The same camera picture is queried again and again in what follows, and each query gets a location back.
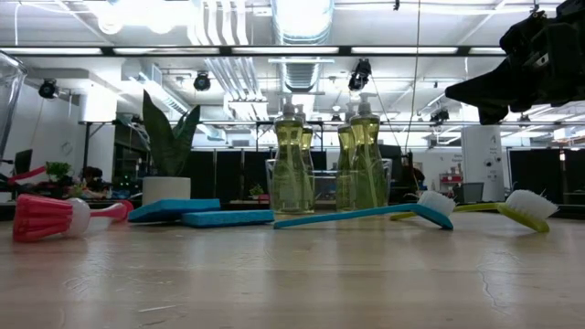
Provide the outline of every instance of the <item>clear plastic bottle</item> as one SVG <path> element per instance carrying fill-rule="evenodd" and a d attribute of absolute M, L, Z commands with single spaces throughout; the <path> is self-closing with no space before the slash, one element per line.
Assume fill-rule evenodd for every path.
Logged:
<path fill-rule="evenodd" d="M 308 175 L 301 155 L 303 120 L 294 115 L 291 96 L 286 97 L 282 116 L 274 120 L 278 151 L 272 177 L 272 209 L 277 213 L 304 213 L 307 200 L 304 185 Z"/>
<path fill-rule="evenodd" d="M 303 157 L 304 170 L 308 176 L 307 182 L 303 182 L 303 199 L 307 200 L 307 213 L 314 212 L 314 166 L 311 158 L 311 142 L 313 141 L 313 127 L 306 124 L 306 113 L 303 105 L 295 105 L 296 115 L 303 120 L 303 136 L 301 137 L 301 156 Z"/>
<path fill-rule="evenodd" d="M 356 113 L 355 103 L 347 104 L 346 123 L 337 128 L 339 136 L 339 159 L 337 160 L 337 177 L 335 182 L 335 206 L 337 211 L 350 211 L 354 209 L 354 188 L 352 187 L 351 164 L 356 151 L 354 132 L 349 120 Z"/>
<path fill-rule="evenodd" d="M 356 139 L 356 152 L 352 161 L 356 208 L 383 207 L 388 203 L 386 179 L 382 156 L 378 149 L 380 118 L 372 114 L 367 97 L 375 94 L 360 94 L 358 115 L 351 118 L 351 129 Z"/>

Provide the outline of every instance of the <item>white plant pot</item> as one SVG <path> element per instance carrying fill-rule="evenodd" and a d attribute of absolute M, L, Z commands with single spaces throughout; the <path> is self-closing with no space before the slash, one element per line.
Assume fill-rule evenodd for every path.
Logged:
<path fill-rule="evenodd" d="M 161 199 L 190 199 L 191 178 L 145 177 L 143 180 L 143 206 Z"/>

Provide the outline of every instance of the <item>pink dish brush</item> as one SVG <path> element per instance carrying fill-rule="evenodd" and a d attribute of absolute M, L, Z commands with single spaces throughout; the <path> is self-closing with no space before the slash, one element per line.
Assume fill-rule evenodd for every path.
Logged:
<path fill-rule="evenodd" d="M 91 218 L 111 218 L 122 222 L 133 210 L 129 201 L 122 201 L 105 209 L 90 210 L 88 204 L 78 198 L 57 200 L 43 196 L 22 195 L 16 200 L 13 240 L 33 242 L 61 233 L 64 237 L 81 236 Z"/>

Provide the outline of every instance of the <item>green leaf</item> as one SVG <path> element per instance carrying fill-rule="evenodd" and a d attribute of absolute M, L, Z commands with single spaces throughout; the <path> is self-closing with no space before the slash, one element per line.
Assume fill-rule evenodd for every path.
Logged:
<path fill-rule="evenodd" d="M 150 150 L 159 175 L 174 175 L 177 171 L 175 136 L 165 114 L 144 91 L 144 128 L 150 137 Z"/>
<path fill-rule="evenodd" d="M 179 122 L 177 122 L 176 126 L 173 127 L 173 135 L 175 136 L 175 138 L 179 135 L 179 133 L 181 133 L 181 130 L 183 130 L 183 123 L 185 122 L 185 117 L 187 115 L 188 113 L 181 115 L 181 119 L 179 119 Z"/>
<path fill-rule="evenodd" d="M 177 161 L 177 172 L 176 175 L 179 175 L 180 172 L 183 170 L 183 165 L 189 153 L 191 152 L 191 147 L 193 145 L 193 137 L 195 136 L 195 131 L 197 130 L 197 125 L 199 124 L 199 118 L 201 117 L 201 107 L 196 106 L 185 118 L 185 121 L 182 125 L 181 131 L 175 138 L 174 147 L 177 152 L 176 161 Z"/>

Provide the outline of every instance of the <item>table surface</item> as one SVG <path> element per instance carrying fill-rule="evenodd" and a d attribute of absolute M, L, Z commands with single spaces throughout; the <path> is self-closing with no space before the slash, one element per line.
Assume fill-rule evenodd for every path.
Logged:
<path fill-rule="evenodd" d="M 585 223 L 492 214 L 10 240 L 0 328 L 582 328 Z"/>

